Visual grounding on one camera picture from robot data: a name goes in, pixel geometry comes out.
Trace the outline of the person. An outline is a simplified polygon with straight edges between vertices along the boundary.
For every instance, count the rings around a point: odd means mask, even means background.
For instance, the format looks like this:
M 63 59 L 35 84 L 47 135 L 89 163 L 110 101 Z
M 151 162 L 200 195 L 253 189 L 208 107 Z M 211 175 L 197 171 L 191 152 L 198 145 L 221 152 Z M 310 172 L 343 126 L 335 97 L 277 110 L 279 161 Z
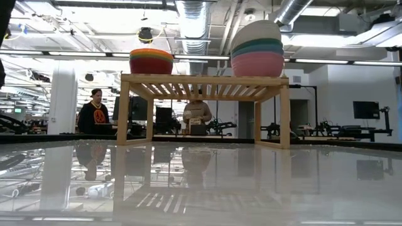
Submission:
M 102 103 L 102 90 L 91 91 L 92 100 L 84 104 L 79 112 L 78 129 L 82 134 L 107 135 L 111 130 L 109 112 Z
M 209 106 L 202 100 L 191 100 L 184 108 L 183 121 L 186 130 L 190 134 L 190 126 L 193 124 L 205 124 L 212 119 Z

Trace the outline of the stack of red orange bowls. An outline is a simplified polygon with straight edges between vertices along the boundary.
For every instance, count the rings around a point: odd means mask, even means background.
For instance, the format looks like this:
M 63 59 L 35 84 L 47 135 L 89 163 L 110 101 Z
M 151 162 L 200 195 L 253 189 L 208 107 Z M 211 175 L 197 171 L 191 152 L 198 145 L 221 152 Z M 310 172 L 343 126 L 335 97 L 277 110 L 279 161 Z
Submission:
M 159 58 L 136 58 L 129 61 L 131 73 L 171 74 L 173 62 Z

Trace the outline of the black metal table frame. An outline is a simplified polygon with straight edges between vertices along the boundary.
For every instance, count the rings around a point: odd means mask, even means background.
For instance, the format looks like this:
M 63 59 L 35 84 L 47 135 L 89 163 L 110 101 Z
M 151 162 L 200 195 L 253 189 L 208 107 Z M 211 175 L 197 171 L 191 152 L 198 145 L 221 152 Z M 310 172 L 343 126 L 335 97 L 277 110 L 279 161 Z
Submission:
M 57 142 L 57 141 L 116 141 L 116 136 L 110 135 L 88 135 L 88 134 L 59 134 L 59 135 L 0 135 L 0 144 L 18 144 L 18 143 L 40 143 L 40 142 Z M 232 144 L 253 144 L 254 139 L 240 139 L 229 137 L 213 138 L 212 136 L 154 136 L 152 141 L 157 142 L 193 142 L 193 143 L 232 143 Z M 402 144 L 395 143 L 365 143 L 359 141 L 341 141 L 341 140 L 292 140 L 292 145 L 328 145 L 342 146 L 349 148 L 374 149 L 384 151 L 394 151 L 402 153 Z

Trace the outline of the small black box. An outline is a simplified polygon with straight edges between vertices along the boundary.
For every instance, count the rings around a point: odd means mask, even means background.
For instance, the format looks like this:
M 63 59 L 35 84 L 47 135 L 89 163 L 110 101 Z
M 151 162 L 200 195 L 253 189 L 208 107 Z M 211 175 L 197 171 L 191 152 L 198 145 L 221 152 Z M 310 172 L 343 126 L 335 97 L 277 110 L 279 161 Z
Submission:
M 207 135 L 207 127 L 205 124 L 193 124 L 190 126 L 190 135 L 191 136 L 206 136 Z

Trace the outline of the black computer monitor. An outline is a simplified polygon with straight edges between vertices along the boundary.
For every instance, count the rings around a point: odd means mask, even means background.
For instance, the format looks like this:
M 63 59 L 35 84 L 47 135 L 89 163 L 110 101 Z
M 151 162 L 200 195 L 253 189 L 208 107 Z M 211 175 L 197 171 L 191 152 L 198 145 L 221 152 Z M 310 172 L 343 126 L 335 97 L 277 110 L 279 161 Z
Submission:
M 128 120 L 146 121 L 148 113 L 148 101 L 140 96 L 132 96 L 129 99 Z M 117 121 L 119 117 L 119 97 L 116 97 L 114 103 L 114 112 L 112 120 Z

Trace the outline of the small orange bowl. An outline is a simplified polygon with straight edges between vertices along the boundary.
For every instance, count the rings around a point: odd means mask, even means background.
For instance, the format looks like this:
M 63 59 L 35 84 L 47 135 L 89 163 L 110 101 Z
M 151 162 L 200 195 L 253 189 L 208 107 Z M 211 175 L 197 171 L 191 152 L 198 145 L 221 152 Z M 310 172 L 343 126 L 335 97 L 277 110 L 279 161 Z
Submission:
M 151 55 L 160 55 L 160 56 L 170 57 L 170 58 L 173 57 L 172 54 L 170 54 L 166 51 L 154 49 L 154 48 L 139 48 L 139 49 L 132 50 L 129 54 L 130 55 L 151 54 Z

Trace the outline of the large blue bowl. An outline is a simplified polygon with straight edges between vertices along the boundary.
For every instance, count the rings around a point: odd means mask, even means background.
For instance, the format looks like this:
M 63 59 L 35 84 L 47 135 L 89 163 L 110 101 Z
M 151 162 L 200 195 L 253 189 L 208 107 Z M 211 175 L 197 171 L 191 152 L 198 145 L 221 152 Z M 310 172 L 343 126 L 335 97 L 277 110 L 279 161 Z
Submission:
M 231 58 L 234 58 L 236 56 L 246 54 L 246 53 L 257 53 L 257 52 L 268 52 L 268 53 L 277 53 L 279 55 L 284 54 L 283 47 L 281 45 L 253 45 L 253 46 L 248 46 L 241 48 L 239 50 L 235 50 L 231 54 Z

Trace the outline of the black jointed stand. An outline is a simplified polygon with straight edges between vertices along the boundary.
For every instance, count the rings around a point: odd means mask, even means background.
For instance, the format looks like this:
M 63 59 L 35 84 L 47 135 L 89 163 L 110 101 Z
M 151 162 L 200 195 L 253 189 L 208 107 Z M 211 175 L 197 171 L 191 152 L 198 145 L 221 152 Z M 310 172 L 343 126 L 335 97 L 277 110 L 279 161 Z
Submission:
M 370 142 L 375 141 L 375 134 L 386 134 L 388 137 L 392 136 L 393 130 L 390 128 L 390 123 L 389 123 L 389 110 L 390 108 L 388 106 L 383 107 L 379 111 L 384 114 L 384 120 L 385 120 L 385 128 L 384 129 L 374 129 L 370 131 Z

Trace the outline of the large pink bowl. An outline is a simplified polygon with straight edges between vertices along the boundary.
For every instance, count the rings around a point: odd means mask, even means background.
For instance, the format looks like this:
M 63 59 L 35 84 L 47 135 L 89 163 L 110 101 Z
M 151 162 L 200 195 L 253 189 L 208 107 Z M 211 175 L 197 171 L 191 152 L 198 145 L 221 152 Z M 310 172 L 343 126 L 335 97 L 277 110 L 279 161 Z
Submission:
M 284 67 L 283 55 L 270 51 L 250 52 L 231 59 L 236 77 L 279 77 Z

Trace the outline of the silver ventilation duct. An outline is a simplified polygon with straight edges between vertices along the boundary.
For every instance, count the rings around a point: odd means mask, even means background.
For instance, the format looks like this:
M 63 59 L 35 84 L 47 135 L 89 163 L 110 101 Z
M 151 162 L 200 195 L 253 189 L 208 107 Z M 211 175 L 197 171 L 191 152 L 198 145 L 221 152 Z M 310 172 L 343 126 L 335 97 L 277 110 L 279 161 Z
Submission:
M 274 22 L 285 31 L 293 29 L 294 22 L 314 0 L 282 0 Z
M 210 5 L 209 2 L 199 0 L 175 0 L 180 37 L 184 39 L 182 48 L 187 55 L 204 55 L 207 52 Z

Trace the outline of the black wall monitor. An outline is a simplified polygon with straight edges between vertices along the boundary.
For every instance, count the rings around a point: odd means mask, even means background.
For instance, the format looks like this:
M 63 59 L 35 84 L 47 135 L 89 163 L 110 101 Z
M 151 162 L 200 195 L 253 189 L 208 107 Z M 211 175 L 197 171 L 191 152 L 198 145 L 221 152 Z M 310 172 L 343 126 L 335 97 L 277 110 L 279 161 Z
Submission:
M 353 101 L 355 119 L 380 119 L 378 102 Z

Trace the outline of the large white bowl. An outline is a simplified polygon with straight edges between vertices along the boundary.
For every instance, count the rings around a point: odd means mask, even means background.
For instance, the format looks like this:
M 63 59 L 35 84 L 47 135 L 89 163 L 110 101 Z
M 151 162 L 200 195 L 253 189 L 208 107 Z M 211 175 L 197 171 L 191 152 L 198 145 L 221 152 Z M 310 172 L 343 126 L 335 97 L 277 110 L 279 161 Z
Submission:
M 252 40 L 271 38 L 281 41 L 279 26 L 270 20 L 259 20 L 249 23 L 240 29 L 231 42 L 231 51 L 235 47 Z

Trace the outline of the long ceiling light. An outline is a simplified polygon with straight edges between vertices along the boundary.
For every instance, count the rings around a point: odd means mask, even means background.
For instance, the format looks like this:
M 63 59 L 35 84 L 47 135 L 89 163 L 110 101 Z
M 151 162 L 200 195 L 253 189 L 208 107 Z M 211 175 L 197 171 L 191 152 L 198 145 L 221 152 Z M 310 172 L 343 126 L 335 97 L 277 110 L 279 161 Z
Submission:
M 215 55 L 173 55 L 174 59 L 179 60 L 230 60 L 230 56 L 215 56 Z
M 306 59 L 306 58 L 285 58 L 285 63 L 353 65 L 353 66 L 371 66 L 371 67 L 402 67 L 402 62 L 323 60 L 323 59 Z
M 106 53 L 77 52 L 77 51 L 35 51 L 35 50 L 0 50 L 0 55 L 44 55 L 69 57 L 106 57 Z

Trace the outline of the wooden slatted shelf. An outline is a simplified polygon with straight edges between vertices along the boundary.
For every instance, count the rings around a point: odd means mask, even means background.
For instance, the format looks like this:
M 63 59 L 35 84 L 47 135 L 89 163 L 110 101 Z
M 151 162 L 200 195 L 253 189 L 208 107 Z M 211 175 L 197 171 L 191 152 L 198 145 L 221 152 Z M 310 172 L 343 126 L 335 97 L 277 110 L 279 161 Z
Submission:
M 208 75 L 162 75 L 131 73 L 121 75 L 117 144 L 148 143 L 153 138 L 154 100 L 228 100 L 254 103 L 254 142 L 276 149 L 290 148 L 290 92 L 287 77 L 230 77 Z M 130 91 L 148 102 L 146 137 L 128 140 Z M 261 140 L 262 103 L 280 97 L 280 141 Z

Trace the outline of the white column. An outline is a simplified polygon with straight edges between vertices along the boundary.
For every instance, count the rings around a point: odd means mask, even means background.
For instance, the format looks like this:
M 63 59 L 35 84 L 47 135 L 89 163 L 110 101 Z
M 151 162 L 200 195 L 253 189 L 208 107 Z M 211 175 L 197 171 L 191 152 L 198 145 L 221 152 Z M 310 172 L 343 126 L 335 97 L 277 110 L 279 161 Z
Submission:
M 47 134 L 75 132 L 78 81 L 73 66 L 57 62 L 53 69 Z

